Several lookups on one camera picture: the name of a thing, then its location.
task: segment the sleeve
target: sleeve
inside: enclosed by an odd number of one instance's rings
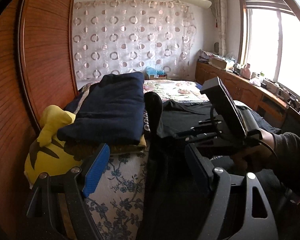
[[[274,174],[285,186],[300,193],[300,138],[289,132],[272,135],[277,155],[273,165]]]

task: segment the screw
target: screw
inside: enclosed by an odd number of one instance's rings
[[[48,174],[46,172],[43,172],[39,175],[40,179],[45,179],[48,176]]]
[[[71,169],[71,172],[72,173],[78,173],[80,171],[80,168],[79,167],[73,167],[72,169]]]
[[[255,179],[255,178],[256,178],[255,174],[252,173],[252,172],[248,172],[248,173],[247,173],[247,177],[248,177],[249,179]]]
[[[221,174],[221,173],[223,173],[223,168],[216,167],[216,168],[214,168],[214,172]]]

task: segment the navy blue folded blanket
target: navy blue folded blanket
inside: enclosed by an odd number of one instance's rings
[[[143,83],[141,72],[105,75],[90,86],[74,123],[59,129],[58,139],[137,145],[145,109]]]

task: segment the window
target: window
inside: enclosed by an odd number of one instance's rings
[[[300,22],[282,0],[240,0],[238,62],[296,95],[300,101]]]

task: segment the yellow plush toy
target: yellow plush toy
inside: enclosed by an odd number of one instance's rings
[[[74,114],[63,111],[58,106],[51,105],[43,111],[39,122],[42,130],[37,140],[31,144],[25,162],[24,174],[30,187],[42,172],[56,176],[82,164],[63,150],[65,142],[59,141],[56,135],[59,128],[73,123],[74,119]]]

